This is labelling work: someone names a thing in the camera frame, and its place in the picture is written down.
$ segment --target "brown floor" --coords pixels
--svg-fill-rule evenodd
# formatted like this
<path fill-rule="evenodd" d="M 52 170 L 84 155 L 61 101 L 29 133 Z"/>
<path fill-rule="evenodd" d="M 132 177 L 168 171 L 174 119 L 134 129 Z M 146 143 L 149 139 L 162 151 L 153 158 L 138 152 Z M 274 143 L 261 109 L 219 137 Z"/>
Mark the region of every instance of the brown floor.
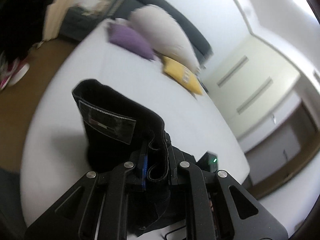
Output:
<path fill-rule="evenodd" d="M 30 69 L 14 86 L 0 92 L 0 166 L 19 171 L 23 145 L 33 113 L 61 64 L 76 44 L 51 40 L 28 56 Z"/>

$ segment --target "metal screw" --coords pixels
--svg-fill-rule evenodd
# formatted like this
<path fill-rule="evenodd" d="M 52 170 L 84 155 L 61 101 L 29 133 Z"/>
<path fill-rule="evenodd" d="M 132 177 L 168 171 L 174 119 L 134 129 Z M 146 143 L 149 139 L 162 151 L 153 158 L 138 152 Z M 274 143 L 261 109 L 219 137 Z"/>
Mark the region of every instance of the metal screw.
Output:
<path fill-rule="evenodd" d="M 190 166 L 190 163 L 188 163 L 188 162 L 186 162 L 186 161 L 183 161 L 183 162 L 180 162 L 180 166 L 181 166 L 182 168 L 187 168 L 187 167 Z"/>
<path fill-rule="evenodd" d="M 218 176 L 220 178 L 225 178 L 226 176 L 228 176 L 228 173 L 226 171 L 218 171 Z"/>
<path fill-rule="evenodd" d="M 126 162 L 126 163 L 124 163 L 124 167 L 126 167 L 126 168 L 132 168 L 133 167 L 133 162 Z"/>
<path fill-rule="evenodd" d="M 97 176 L 97 173 L 95 173 L 94 171 L 87 172 L 87 178 L 93 179 L 95 176 Z"/>

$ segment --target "mattress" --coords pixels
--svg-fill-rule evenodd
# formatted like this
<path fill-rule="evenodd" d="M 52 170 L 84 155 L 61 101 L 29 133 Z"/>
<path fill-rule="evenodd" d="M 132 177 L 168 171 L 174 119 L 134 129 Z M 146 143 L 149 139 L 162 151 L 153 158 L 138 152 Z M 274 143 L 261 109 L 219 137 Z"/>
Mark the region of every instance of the mattress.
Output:
<path fill-rule="evenodd" d="M 20 182 L 28 226 L 90 170 L 84 127 L 71 95 L 83 79 L 97 79 L 159 114 L 172 145 L 196 160 L 211 151 L 218 155 L 219 169 L 239 183 L 249 173 L 243 151 L 209 96 L 194 95 L 163 74 L 160 59 L 148 61 L 108 43 L 106 21 L 61 66 L 29 127 Z"/>

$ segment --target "dark gray nightstand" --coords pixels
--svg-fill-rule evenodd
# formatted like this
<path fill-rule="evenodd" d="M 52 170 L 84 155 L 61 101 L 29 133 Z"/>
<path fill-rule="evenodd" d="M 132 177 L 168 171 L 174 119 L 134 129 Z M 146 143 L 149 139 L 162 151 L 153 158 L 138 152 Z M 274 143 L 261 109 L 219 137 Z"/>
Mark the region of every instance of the dark gray nightstand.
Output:
<path fill-rule="evenodd" d="M 82 15 L 85 10 L 81 7 L 70 7 L 63 19 L 59 34 L 82 41 L 98 24 L 99 16 Z"/>

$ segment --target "dark gray headboard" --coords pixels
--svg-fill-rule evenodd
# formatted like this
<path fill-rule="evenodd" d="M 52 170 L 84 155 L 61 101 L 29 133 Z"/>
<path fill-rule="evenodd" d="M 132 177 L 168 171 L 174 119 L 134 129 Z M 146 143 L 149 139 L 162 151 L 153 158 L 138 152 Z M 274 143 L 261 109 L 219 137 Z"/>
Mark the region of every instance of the dark gray headboard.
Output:
<path fill-rule="evenodd" d="M 132 11 L 147 4 L 161 7 L 177 21 L 188 36 L 200 65 L 212 55 L 212 48 L 204 36 L 186 17 L 165 0 L 112 0 L 102 20 L 105 18 L 128 19 Z"/>

